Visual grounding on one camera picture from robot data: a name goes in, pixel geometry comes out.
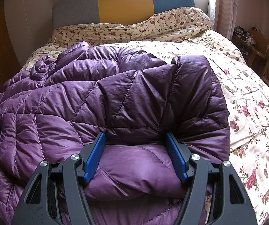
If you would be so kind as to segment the cluttered wooden side table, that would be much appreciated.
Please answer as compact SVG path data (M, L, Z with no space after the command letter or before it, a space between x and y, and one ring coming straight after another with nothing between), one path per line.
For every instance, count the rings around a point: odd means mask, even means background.
M247 66L269 87L269 40L255 26L249 30L238 26L233 32L232 42L243 54Z

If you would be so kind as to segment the right pink curtain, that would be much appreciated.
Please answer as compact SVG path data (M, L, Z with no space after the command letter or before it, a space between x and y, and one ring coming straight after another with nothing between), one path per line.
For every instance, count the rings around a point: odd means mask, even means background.
M231 39L237 18L238 0L215 0L213 29Z

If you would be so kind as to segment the floral duvet on bed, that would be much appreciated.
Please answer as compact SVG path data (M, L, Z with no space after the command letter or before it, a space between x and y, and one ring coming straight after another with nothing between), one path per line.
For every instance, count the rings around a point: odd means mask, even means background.
M204 55L220 81L229 110L230 161L247 190L257 222L269 224L269 87L247 66L238 48L211 29L202 10L172 9L128 25L63 26L31 54L23 69L31 69L43 56L55 59L81 41L91 46L139 47L165 62L179 55Z

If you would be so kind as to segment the grey yellow teal headboard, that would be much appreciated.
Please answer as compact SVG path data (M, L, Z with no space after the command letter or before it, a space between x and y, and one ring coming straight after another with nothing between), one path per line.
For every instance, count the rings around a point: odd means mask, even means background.
M194 0L62 0L52 8L52 24L53 28L88 23L130 25L194 5Z

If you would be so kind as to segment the purple quilted down jacket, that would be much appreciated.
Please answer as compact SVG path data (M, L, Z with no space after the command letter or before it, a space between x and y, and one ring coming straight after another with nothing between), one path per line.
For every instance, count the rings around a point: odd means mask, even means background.
M40 58L0 91L0 219L10 224L38 164L104 132L85 195L97 224L173 224L185 195L165 135L213 163L229 159L229 112L202 55L170 64L139 48L78 43Z

